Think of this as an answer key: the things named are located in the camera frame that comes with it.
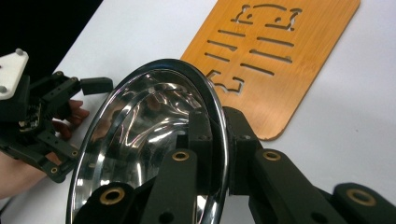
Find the screw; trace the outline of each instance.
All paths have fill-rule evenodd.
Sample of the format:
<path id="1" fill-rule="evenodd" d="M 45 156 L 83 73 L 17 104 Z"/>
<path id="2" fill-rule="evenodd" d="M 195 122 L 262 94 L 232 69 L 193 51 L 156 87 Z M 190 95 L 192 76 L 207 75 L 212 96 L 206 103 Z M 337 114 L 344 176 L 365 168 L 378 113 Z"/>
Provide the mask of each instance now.
<path id="1" fill-rule="evenodd" d="M 18 55 L 23 56 L 23 50 L 21 50 L 21 49 L 15 49 L 15 52 L 16 52 Z"/>
<path id="2" fill-rule="evenodd" d="M 6 93 L 6 92 L 7 92 L 7 87 L 0 86 L 0 93 Z"/>

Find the white bracket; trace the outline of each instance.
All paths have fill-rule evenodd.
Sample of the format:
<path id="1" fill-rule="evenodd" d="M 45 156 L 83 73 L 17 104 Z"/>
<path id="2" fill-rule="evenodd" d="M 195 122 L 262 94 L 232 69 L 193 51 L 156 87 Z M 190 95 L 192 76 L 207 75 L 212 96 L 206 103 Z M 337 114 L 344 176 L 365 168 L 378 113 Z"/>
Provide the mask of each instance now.
<path id="1" fill-rule="evenodd" d="M 0 57 L 0 100 L 14 96 L 28 60 L 29 56 L 21 49 Z"/>

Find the screw hole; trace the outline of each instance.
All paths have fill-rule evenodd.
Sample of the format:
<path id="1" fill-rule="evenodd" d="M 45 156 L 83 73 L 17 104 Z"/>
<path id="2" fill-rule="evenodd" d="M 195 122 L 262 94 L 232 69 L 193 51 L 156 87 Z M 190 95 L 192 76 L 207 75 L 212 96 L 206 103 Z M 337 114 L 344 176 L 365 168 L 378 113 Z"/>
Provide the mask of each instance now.
<path id="1" fill-rule="evenodd" d="M 119 203 L 124 196 L 125 196 L 125 191 L 120 187 L 107 189 L 100 196 L 100 202 L 101 204 L 105 204 L 105 205 L 115 204 L 115 203 Z"/>
<path id="2" fill-rule="evenodd" d="M 364 206 L 376 205 L 375 198 L 371 194 L 361 189 L 349 189 L 346 191 L 346 195 L 355 203 L 359 203 Z"/>
<path id="3" fill-rule="evenodd" d="M 311 214 L 312 219 L 314 219 L 314 221 L 316 221 L 317 223 L 327 223 L 327 218 L 325 216 L 323 216 L 321 213 L 312 213 Z"/>
<path id="4" fill-rule="evenodd" d="M 174 215 L 172 213 L 170 213 L 170 212 L 162 213 L 159 216 L 159 221 L 162 224 L 171 223 L 174 219 L 175 219 Z"/>
<path id="5" fill-rule="evenodd" d="M 182 152 L 182 151 L 175 152 L 175 153 L 172 155 L 172 158 L 173 158 L 175 161 L 186 161 L 186 160 L 189 158 L 189 153 L 187 153 L 187 152 Z"/>
<path id="6" fill-rule="evenodd" d="M 262 156 L 268 161 L 279 161 L 280 155 L 274 151 L 266 151 L 262 154 Z"/>

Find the orange plate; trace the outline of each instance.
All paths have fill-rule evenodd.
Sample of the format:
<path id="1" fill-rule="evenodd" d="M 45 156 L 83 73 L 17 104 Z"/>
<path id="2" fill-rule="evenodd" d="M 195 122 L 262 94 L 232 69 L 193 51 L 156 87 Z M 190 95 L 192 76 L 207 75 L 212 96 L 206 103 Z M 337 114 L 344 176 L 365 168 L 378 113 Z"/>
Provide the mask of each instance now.
<path id="1" fill-rule="evenodd" d="M 360 0 L 219 0 L 182 60 L 244 112 L 261 140 L 283 132 Z"/>

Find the white table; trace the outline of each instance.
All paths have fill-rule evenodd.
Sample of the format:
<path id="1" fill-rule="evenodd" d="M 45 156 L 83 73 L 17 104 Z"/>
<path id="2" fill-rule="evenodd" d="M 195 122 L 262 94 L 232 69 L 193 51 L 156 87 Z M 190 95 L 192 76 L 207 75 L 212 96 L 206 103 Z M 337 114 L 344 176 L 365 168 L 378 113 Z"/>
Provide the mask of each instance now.
<path id="1" fill-rule="evenodd" d="M 215 0 L 108 0 L 59 65 L 70 77 L 111 77 L 180 58 Z M 344 182 L 375 189 L 396 204 L 396 1 L 361 0 L 290 125 L 274 142 L 317 187 Z M 75 132 L 80 146 L 105 95 L 83 97 L 92 114 Z M 18 196 L 4 224 L 64 223 L 70 176 L 45 179 Z M 221 223 L 253 223 L 247 197 L 228 197 Z"/>

